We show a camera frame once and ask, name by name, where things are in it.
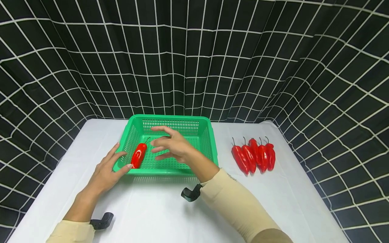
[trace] pile of red peppers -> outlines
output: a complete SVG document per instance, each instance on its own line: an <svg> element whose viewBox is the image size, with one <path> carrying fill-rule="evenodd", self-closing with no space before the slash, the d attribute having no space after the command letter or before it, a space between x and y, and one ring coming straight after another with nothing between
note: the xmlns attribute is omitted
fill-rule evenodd
<svg viewBox="0 0 389 243"><path fill-rule="evenodd" d="M249 171L254 173L257 166L261 173L266 170L272 171L275 164L275 151L274 145L269 143L269 139L265 136L267 143L262 145L262 140L259 138L261 144L258 146L254 138L249 140L249 145L246 145L246 138L243 138L244 145L242 147L235 145L235 140L232 138L234 146L231 151L239 169L246 175L249 174Z"/></svg>

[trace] hand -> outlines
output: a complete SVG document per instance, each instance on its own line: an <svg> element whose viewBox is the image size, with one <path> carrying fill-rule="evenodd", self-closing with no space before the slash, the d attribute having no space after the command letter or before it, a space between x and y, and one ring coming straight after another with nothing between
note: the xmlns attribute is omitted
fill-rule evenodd
<svg viewBox="0 0 389 243"><path fill-rule="evenodd" d="M123 155L127 153L122 151L115 153L119 147L117 143L105 156L101 162L96 166L88 185L85 187L85 191L88 191L94 195L100 195L109 189L111 189L117 181L126 174L131 168L132 164L123 166L119 171L113 172L112 167L115 162Z"/></svg>
<svg viewBox="0 0 389 243"><path fill-rule="evenodd" d="M188 163L189 156L198 152L179 132L167 127L156 126L151 128L152 131L164 131L169 136L162 136L150 142L156 148L151 150L152 153L168 149L169 152L155 157L156 160L162 160L174 157L179 163Z"/></svg>

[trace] red pepper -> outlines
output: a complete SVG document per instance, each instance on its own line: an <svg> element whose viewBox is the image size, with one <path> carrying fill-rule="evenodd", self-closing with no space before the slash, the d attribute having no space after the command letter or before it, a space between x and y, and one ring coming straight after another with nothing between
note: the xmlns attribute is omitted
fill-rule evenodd
<svg viewBox="0 0 389 243"><path fill-rule="evenodd" d="M142 161L145 157L145 153L147 150L146 142L147 142L147 140L149 140L149 138L150 137L148 137L146 139L145 143L138 144L137 148L135 149L135 151L132 155L132 158L131 158L132 168L139 169L140 164L142 163Z"/></svg>
<svg viewBox="0 0 389 243"><path fill-rule="evenodd" d="M260 160L260 157L258 155L258 144L257 144L257 141L255 139L250 139L249 140L249 146L251 148L251 150L254 152L254 158L255 158L255 162L257 163L258 167L261 168L261 164L262 164L262 161Z"/></svg>
<svg viewBox="0 0 389 243"><path fill-rule="evenodd" d="M249 174L249 168L247 167L248 161L247 161L246 157L244 156L242 148L235 145L234 138L232 138L232 140L234 141L234 146L232 147L231 152L232 152L232 155L234 156L234 160L237 163L239 169L241 171L243 171L243 173L248 175Z"/></svg>
<svg viewBox="0 0 389 243"><path fill-rule="evenodd" d="M258 146L258 155L259 155L259 159L261 160L260 169L261 172L264 173L267 170L269 165L269 156L267 153L267 148L264 145L262 145L261 138L259 138L259 140L261 141L261 145Z"/></svg>
<svg viewBox="0 0 389 243"><path fill-rule="evenodd" d="M254 173L256 168L257 168L257 164L255 162L255 154L254 152L251 150L251 148L249 146L246 145L246 138L243 137L244 139L244 145L242 146L242 151L243 153L245 154L248 162L249 162L249 169L250 169L250 172L251 173Z"/></svg>
<svg viewBox="0 0 389 243"><path fill-rule="evenodd" d="M267 136L265 138L268 140L267 143L265 144L265 147L267 148L268 151L268 156L269 156L269 166L268 170L271 171L274 169L274 164L275 164L275 151L274 151L274 145L269 143L269 139Z"/></svg>

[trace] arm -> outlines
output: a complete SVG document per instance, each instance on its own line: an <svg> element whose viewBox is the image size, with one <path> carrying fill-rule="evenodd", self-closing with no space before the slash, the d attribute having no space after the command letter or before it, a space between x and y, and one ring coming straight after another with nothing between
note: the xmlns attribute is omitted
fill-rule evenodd
<svg viewBox="0 0 389 243"><path fill-rule="evenodd" d="M203 200L218 211L246 242L292 243L249 190L197 151L179 132L166 126L151 129L170 135L151 142L156 147L151 152L169 150L156 159L174 157L179 163L186 163L203 186L200 189Z"/></svg>
<svg viewBox="0 0 389 243"><path fill-rule="evenodd" d="M132 167L129 164L118 172L112 172L112 167L117 159L126 154L126 152L115 154L118 147L119 144L116 144L96 166L88 184L77 194L73 205L63 220L57 224L46 243L92 242L95 230L89 224L89 221L98 199L104 192L111 189Z"/></svg>

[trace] finger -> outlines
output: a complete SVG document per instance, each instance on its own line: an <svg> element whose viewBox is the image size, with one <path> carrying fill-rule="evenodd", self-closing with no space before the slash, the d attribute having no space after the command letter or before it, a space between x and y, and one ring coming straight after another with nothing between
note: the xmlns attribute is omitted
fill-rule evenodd
<svg viewBox="0 0 389 243"><path fill-rule="evenodd" d="M150 144L154 147L168 147L170 142L170 137L162 136L150 142Z"/></svg>
<svg viewBox="0 0 389 243"><path fill-rule="evenodd" d="M132 168L132 164L126 164L120 170L115 172L117 179L120 179L123 175L127 174L131 170L131 168Z"/></svg>
<svg viewBox="0 0 389 243"><path fill-rule="evenodd" d="M151 150L152 153L158 153L158 152L161 152L163 150L167 150L167 148L163 147L163 146L159 146L159 147L156 147L156 148L153 148Z"/></svg>
<svg viewBox="0 0 389 243"><path fill-rule="evenodd" d="M125 151L121 151L121 152L119 152L119 153L114 154L114 155L111 157L111 159L107 161L107 165L108 165L110 168L112 168L112 167L114 166L115 162L116 162L120 157L122 157L122 156L124 156L124 155L126 155L126 154L127 154L127 152L125 152Z"/></svg>
<svg viewBox="0 0 389 243"><path fill-rule="evenodd" d="M116 143L115 146L113 146L113 148L111 148L111 150L107 153L107 156L105 156L102 160L103 161L108 161L111 159L111 157L115 154L115 152L117 151L117 149L119 148L119 143Z"/></svg>
<svg viewBox="0 0 389 243"><path fill-rule="evenodd" d="M172 136L174 133L177 132L176 130L173 130L172 128L170 128L168 126L155 126L155 127L152 127L151 130L152 131L164 131L167 134L169 134L170 136Z"/></svg>
<svg viewBox="0 0 389 243"><path fill-rule="evenodd" d="M171 152L167 152L167 153L158 155L157 157L155 157L155 160L163 160L163 159L167 159L167 158L171 158L171 157L173 157L173 154Z"/></svg>
<svg viewBox="0 0 389 243"><path fill-rule="evenodd" d="M157 139L163 140L163 139L170 139L170 138L171 138L170 136L162 136L160 138L154 139L153 141L150 142L150 144L151 144L151 146L155 146L154 145L155 140L157 140Z"/></svg>

